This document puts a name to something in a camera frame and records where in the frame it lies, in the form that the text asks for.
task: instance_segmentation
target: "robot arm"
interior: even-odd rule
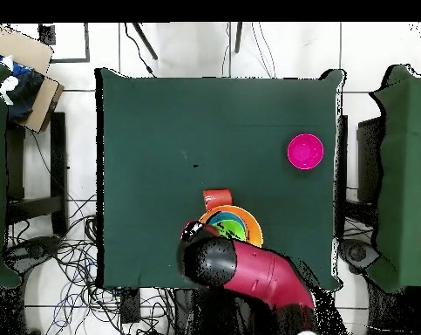
[[[278,332],[297,335],[314,330],[314,303],[287,258],[270,250],[218,236],[211,225],[190,222],[180,239],[181,273],[204,286],[224,287],[266,303]]]

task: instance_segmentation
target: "magenta bowl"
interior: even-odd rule
[[[323,144],[316,136],[302,133],[288,145],[288,159],[299,169],[316,167],[323,158]]]

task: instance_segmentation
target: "cardboard box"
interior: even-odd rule
[[[33,68],[44,76],[33,112],[27,120],[20,124],[35,132],[44,131],[51,120],[51,114],[57,106],[64,87],[57,81],[46,76],[53,50],[50,46],[40,43],[5,25],[0,25],[0,56],[12,56],[13,61]]]

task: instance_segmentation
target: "dark green table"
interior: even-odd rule
[[[341,71],[320,80],[128,79],[106,69],[96,76],[104,286],[191,287],[176,265],[180,231],[205,213],[203,190],[229,188],[258,220],[265,248],[304,261],[325,289],[338,287],[331,245]],[[299,133],[323,142],[313,170],[288,161]]]

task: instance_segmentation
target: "white tile floor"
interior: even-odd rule
[[[36,35],[36,24],[14,24],[31,36]],[[153,68],[158,77],[202,77],[222,75],[222,60],[227,48],[226,23],[170,23],[143,24],[143,30],[159,55],[153,61],[135,30],[129,24],[128,31],[140,47],[142,58]],[[95,148],[95,79],[96,67],[112,68],[126,76],[149,76],[140,61],[135,44],[126,37],[124,24],[88,24],[89,63],[59,63],[51,65],[48,75],[65,86],[57,111],[65,112],[68,143],[69,194],[79,204],[96,194]],[[354,199],[357,188],[356,128],[358,122],[376,117],[379,109],[368,92],[379,88],[386,69],[390,65],[410,63],[421,73],[421,24],[409,23],[261,23],[266,46],[258,23],[245,23],[241,38],[241,51],[232,51],[231,77],[268,78],[261,64],[261,55],[255,42],[257,38],[266,64],[272,61],[268,47],[274,56],[277,78],[317,79],[330,68],[343,68],[347,73],[344,86],[343,114],[349,116],[348,139],[348,197]],[[234,49],[236,22],[232,25],[232,50]],[[82,58],[85,46],[84,28],[81,24],[57,26],[59,45],[54,58]],[[224,76],[228,76],[228,54],[224,64]],[[49,165],[49,134],[36,135],[46,163]],[[27,197],[48,195],[50,177],[41,160],[35,141],[30,133],[25,141],[25,189]],[[95,213],[95,197],[82,208],[85,215]],[[75,202],[69,202],[69,213],[75,213]],[[22,224],[15,230],[23,228]],[[24,237],[49,235],[49,217],[31,221],[31,228]],[[81,228],[74,229],[69,238],[84,238]],[[354,335],[364,335],[368,317],[368,293],[362,277],[348,271],[342,261],[338,264],[343,288],[336,292],[336,306],[343,321]],[[30,327],[45,332],[54,320],[54,309],[67,279],[56,263],[48,262],[37,267],[28,283],[25,303]],[[144,297],[156,295],[144,290]],[[78,335],[119,335],[111,325],[105,325],[93,315],[85,317],[85,307],[72,309],[71,327],[78,327]],[[59,328],[52,326],[49,335]],[[71,335],[69,327],[59,335]]]

